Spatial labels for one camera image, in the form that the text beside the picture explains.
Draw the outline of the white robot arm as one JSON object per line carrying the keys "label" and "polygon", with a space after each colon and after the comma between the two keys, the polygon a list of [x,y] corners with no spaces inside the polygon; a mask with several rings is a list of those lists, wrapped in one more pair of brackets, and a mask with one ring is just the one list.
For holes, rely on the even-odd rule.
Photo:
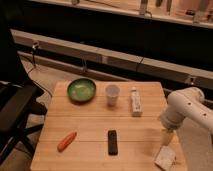
{"label": "white robot arm", "polygon": [[189,118],[213,135],[213,110],[204,105],[205,95],[201,89],[190,87],[171,92],[167,107],[159,116],[162,126],[161,144],[168,146],[174,131],[179,129],[185,118]]}

